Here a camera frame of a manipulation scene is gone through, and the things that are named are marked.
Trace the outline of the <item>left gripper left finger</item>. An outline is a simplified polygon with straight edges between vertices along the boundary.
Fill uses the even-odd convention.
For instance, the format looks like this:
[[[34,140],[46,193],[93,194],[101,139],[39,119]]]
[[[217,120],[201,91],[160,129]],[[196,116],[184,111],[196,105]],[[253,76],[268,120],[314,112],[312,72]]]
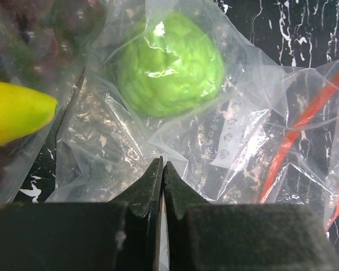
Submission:
[[[158,270],[163,159],[109,202],[0,207],[0,270]]]

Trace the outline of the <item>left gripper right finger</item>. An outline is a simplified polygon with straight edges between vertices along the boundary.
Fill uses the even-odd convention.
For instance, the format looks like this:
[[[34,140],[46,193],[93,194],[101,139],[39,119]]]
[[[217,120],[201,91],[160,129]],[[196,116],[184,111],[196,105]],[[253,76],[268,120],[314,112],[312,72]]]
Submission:
[[[211,204],[172,163],[163,170],[170,270],[339,270],[319,221],[299,204]]]

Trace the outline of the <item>zip bag red seal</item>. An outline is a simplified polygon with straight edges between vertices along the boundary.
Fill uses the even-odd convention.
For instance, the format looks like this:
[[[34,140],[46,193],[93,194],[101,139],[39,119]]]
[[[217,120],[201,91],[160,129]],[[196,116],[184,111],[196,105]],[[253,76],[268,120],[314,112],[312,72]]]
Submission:
[[[198,108],[148,117],[121,96],[118,63],[134,27],[172,12],[219,50],[223,82]],[[162,156],[209,202],[305,204],[325,226],[339,215],[339,60],[284,66],[212,1],[113,1],[95,35],[58,135],[49,202],[108,201]]]

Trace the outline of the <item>zip bag with grapes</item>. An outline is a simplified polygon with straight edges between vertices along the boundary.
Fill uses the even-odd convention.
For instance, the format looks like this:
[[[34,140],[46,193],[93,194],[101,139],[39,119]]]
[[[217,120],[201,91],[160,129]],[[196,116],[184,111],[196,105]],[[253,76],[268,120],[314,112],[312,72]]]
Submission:
[[[104,16],[99,19],[93,31],[82,40],[76,60],[64,73],[61,73],[56,78],[55,82],[42,88],[26,86],[18,78],[7,82],[48,94],[57,100],[58,105],[54,118],[45,127],[35,133],[0,146],[0,206],[12,202],[16,197],[47,138],[58,112],[64,105],[67,95],[74,84],[79,81],[90,44],[94,40],[95,32],[99,29],[99,25],[107,12],[107,3],[103,2],[106,7]]]

